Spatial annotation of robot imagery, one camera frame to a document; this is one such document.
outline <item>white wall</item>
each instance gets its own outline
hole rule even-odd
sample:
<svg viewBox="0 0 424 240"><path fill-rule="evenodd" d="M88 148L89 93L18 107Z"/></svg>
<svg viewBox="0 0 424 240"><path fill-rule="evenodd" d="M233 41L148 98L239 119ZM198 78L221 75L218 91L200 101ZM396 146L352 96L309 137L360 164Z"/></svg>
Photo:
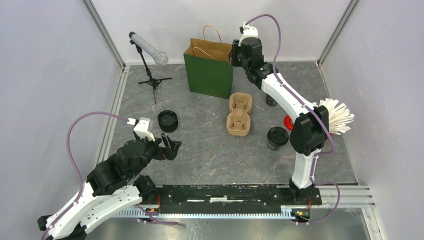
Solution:
<svg viewBox="0 0 424 240"><path fill-rule="evenodd" d="M389 240L424 234L424 1L360 1L323 64L355 114L345 140Z"/></svg>
<svg viewBox="0 0 424 240"><path fill-rule="evenodd" d="M37 219L78 190L68 127L110 109L120 68L79 0L3 0L0 36L1 239L40 239ZM82 120L72 133L83 176L93 169L105 120Z"/></svg>
<svg viewBox="0 0 424 240"><path fill-rule="evenodd" d="M349 0L92 0L123 60L142 60L128 34L136 32L164 51L170 63L183 63L190 38L203 38L206 24L220 29L222 40L232 43L241 37L239 27L259 14L274 15L282 30L279 61L317 60ZM266 60L277 50L277 28L269 19L252 23L259 31ZM211 28L206 39L218 41ZM152 63L151 57L146 61Z"/></svg>

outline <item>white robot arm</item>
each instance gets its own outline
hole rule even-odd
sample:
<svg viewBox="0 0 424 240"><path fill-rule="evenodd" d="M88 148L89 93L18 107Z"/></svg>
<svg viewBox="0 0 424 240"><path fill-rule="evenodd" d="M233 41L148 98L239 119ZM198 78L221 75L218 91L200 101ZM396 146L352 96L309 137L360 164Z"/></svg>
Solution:
<svg viewBox="0 0 424 240"><path fill-rule="evenodd" d="M306 107L313 109L327 128L328 110L324 106L315 107L307 101L284 80L271 63L264 61L262 43L255 27L244 23L240 27L240 33L243 34L240 40L232 43L229 63L242 67L248 80L269 95L295 120L290 143L296 150L296 160L290 184L298 189L299 195L307 194L314 187L310 180L310 177L314 177L311 176L312 159L321 151L327 136Z"/></svg>
<svg viewBox="0 0 424 240"><path fill-rule="evenodd" d="M140 175L132 185L127 184L152 159L173 160L181 142L171 140L166 134L161 139L155 138L148 130L148 118L129 118L127 123L134 126L135 140L128 141L96 165L88 174L77 202L74 199L78 193L57 213L37 220L39 229L47 231L47 240L83 240L122 210L156 197L156 186L149 176ZM159 146L162 141L165 147Z"/></svg>

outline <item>black plastic cup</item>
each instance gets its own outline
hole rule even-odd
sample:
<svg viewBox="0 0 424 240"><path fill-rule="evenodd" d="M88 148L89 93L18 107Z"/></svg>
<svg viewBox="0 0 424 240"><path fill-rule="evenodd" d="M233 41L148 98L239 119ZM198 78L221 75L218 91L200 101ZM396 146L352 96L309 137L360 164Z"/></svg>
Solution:
<svg viewBox="0 0 424 240"><path fill-rule="evenodd" d="M275 101L274 98L272 96L268 95L268 94L265 97L265 102L269 106L275 106L275 105L277 105L277 101Z"/></svg>
<svg viewBox="0 0 424 240"><path fill-rule="evenodd" d="M161 111L157 116L160 129L167 133L172 133L178 127L177 114L171 110Z"/></svg>
<svg viewBox="0 0 424 240"><path fill-rule="evenodd" d="M271 128L266 137L268 138L268 148L275 151L286 145L289 141L289 134L280 126Z"/></svg>

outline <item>molded pulp cup carrier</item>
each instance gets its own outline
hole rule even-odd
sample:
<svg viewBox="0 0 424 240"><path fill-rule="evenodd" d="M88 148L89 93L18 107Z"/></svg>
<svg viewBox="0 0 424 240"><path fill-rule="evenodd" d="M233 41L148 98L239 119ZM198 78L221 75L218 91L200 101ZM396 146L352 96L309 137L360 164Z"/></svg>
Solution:
<svg viewBox="0 0 424 240"><path fill-rule="evenodd" d="M229 111L226 119L226 130L233 136L244 137L251 128L252 96L243 92L233 93L229 97Z"/></svg>

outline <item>tripod stand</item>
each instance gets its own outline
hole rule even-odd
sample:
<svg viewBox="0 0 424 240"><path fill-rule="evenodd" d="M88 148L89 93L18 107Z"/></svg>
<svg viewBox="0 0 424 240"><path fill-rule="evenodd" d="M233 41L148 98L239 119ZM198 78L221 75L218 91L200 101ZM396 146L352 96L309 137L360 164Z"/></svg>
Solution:
<svg viewBox="0 0 424 240"><path fill-rule="evenodd" d="M143 50L141 47L139 47L137 44L135 44L135 48L137 49L137 52L140 54L141 59L143 60L143 64L146 68L146 74L148 76L148 80L147 81L139 81L138 84L148 84L150 86L153 87L153 97L154 97L154 104L156 105L156 93L155 90L158 88L159 84L161 84L161 82L163 80L170 80L172 79L172 77L165 77L165 78L160 78L160 79L156 79L152 77L152 73L150 72L149 67L146 64L146 60L145 57L143 56Z"/></svg>

